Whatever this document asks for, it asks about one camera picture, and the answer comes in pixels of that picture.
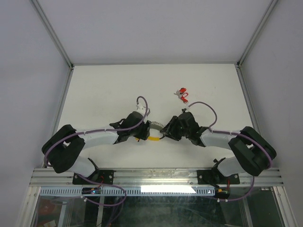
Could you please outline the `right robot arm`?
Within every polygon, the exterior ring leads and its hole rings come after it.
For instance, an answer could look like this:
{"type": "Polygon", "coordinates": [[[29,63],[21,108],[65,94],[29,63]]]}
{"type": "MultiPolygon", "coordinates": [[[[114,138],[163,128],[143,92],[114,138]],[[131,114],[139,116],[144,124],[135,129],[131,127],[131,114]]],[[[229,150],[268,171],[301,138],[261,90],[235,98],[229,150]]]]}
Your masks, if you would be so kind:
{"type": "Polygon", "coordinates": [[[203,175],[202,179],[211,185],[223,183],[239,173],[259,176],[272,166],[276,158],[275,149],[252,127],[232,132],[210,130],[199,126],[190,112],[173,116],[160,132],[175,141],[186,138],[196,146],[218,147],[233,152],[233,157],[215,160],[210,172],[203,175]]]}

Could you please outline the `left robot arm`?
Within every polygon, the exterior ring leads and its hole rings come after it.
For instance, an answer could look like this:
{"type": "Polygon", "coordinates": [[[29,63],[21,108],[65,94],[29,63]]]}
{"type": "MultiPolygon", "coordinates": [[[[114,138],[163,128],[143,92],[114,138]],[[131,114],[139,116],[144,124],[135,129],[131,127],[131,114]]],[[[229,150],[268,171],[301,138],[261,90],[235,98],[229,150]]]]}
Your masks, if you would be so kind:
{"type": "Polygon", "coordinates": [[[127,141],[129,137],[147,140],[150,127],[151,121],[138,111],[97,130],[78,131],[67,124],[42,146],[42,153],[56,173],[74,172],[92,184],[99,179],[99,168],[92,159],[80,156],[83,150],[100,145],[115,145],[127,141]]]}

